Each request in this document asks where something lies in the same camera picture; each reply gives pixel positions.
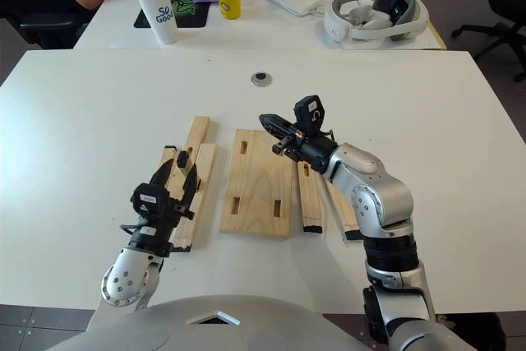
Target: white headset strap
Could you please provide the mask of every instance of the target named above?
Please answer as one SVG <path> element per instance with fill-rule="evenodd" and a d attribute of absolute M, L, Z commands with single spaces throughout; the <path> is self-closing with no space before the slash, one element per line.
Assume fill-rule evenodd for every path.
<path fill-rule="evenodd" d="M 420 15 L 415 21 L 407 22 L 401 25 L 391 26 L 390 28 L 378 29 L 378 30 L 361 30 L 353 29 L 349 30 L 349 36 L 353 39 L 360 40 L 372 40 L 381 39 L 390 36 L 403 35 L 405 33 L 411 33 L 414 31 L 426 29 L 427 22 L 429 21 L 429 11 L 426 6 L 420 1 L 415 0 L 420 8 Z"/>

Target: gray floor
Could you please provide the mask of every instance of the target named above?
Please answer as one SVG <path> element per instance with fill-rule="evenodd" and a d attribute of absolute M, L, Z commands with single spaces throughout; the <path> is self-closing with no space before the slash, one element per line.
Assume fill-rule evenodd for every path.
<path fill-rule="evenodd" d="M 448 49 L 476 53 L 491 40 L 484 35 L 466 32 L 451 39 L 450 32 L 462 24 L 494 25 L 501 19 L 494 15 L 487 0 L 423 0 Z M 16 32 L 0 21 L 0 83 L 5 80 L 27 49 Z M 526 81 L 515 83 L 513 75 L 521 72 L 519 62 L 507 47 L 489 53 L 478 66 L 489 81 L 523 138 L 526 137 Z M 85 330 L 90 311 L 12 307 L 0 305 L 0 350 L 43 350 Z M 501 313 L 508 350 L 526 349 L 526 313 Z M 369 337 L 363 316 L 331 315 L 328 318 L 351 335 L 376 347 Z"/>

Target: white tumbler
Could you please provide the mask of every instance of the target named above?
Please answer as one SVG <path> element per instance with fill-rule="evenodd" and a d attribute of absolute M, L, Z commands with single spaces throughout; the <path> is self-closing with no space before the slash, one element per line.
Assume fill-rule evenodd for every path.
<path fill-rule="evenodd" d="M 139 0 L 139 3 L 157 40 L 161 44 L 173 43 L 178 37 L 178 26 L 170 0 Z"/>

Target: wooden board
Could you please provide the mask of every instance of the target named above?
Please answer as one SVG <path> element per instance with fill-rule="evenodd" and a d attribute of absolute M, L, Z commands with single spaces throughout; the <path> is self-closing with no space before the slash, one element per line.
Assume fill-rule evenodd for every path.
<path fill-rule="evenodd" d="M 189 252 L 191 250 L 191 245 L 193 244 L 196 235 L 197 225 L 201 220 L 201 209 L 205 203 L 206 191 L 208 190 L 216 151 L 216 144 L 203 143 L 197 154 L 196 166 L 201 179 L 201 185 L 190 205 L 190 211 L 193 211 L 195 215 L 192 221 L 182 218 L 179 225 L 175 228 L 171 242 L 176 252 Z"/>
<path fill-rule="evenodd" d="M 205 141 L 209 126 L 210 117 L 203 117 L 200 115 L 196 115 L 191 123 L 184 150 L 188 152 L 188 156 L 190 156 L 193 164 L 196 162 L 199 146 Z"/>
<path fill-rule="evenodd" d="M 298 163 L 299 195 L 302 203 L 303 231 L 322 233 L 320 194 L 316 174 L 305 162 Z"/>
<path fill-rule="evenodd" d="M 236 131 L 221 232 L 289 236 L 295 163 L 272 152 L 275 142 L 267 132 Z"/>
<path fill-rule="evenodd" d="M 201 143 L 205 140 L 206 133 L 208 132 L 208 126 L 210 125 L 210 117 L 203 117 L 196 115 L 191 123 L 190 131 L 188 131 L 187 142 L 185 143 L 184 150 L 188 153 L 191 162 L 194 164 L 196 162 L 197 153 L 199 152 L 199 147 Z M 168 183 L 168 190 L 170 195 L 177 199 L 182 197 L 182 185 L 184 184 L 186 176 L 179 169 L 174 169 L 172 172 L 172 177 Z"/>
<path fill-rule="evenodd" d="M 340 193 L 340 191 L 338 191 L 338 188 L 329 182 L 325 183 L 329 190 L 330 199 L 335 205 L 337 214 L 336 220 L 340 222 L 342 229 L 345 232 L 345 237 L 348 240 L 361 240 L 362 234 L 359 231 L 356 222 L 356 215 L 354 214 L 351 203 Z"/>

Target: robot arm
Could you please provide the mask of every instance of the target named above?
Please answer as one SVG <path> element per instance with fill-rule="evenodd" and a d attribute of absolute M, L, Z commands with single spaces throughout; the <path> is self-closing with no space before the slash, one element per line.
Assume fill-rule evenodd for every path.
<path fill-rule="evenodd" d="M 306 161 L 352 204 L 366 251 L 371 286 L 363 290 L 372 337 L 390 349 L 472 350 L 436 323 L 424 266 L 413 237 L 413 198 L 374 155 L 349 144 L 337 145 L 321 132 L 325 111 L 318 96 L 296 104 L 292 124 L 275 114 L 260 116 L 279 142 L 272 147 Z"/>
<path fill-rule="evenodd" d="M 121 229 L 131 235 L 130 242 L 104 274 L 100 285 L 101 301 L 90 328 L 108 316 L 125 315 L 148 307 L 159 285 L 164 258 L 173 250 L 169 241 L 173 229 L 182 217 L 193 219 L 194 213 L 189 208 L 198 185 L 196 166 L 190 163 L 186 151 L 179 153 L 177 166 L 186 178 L 182 198 L 178 200 L 164 187 L 173 165 L 173 159 L 167 160 L 150 182 L 143 182 L 133 192 L 131 203 L 139 219 L 135 225 L 121 225 Z"/>

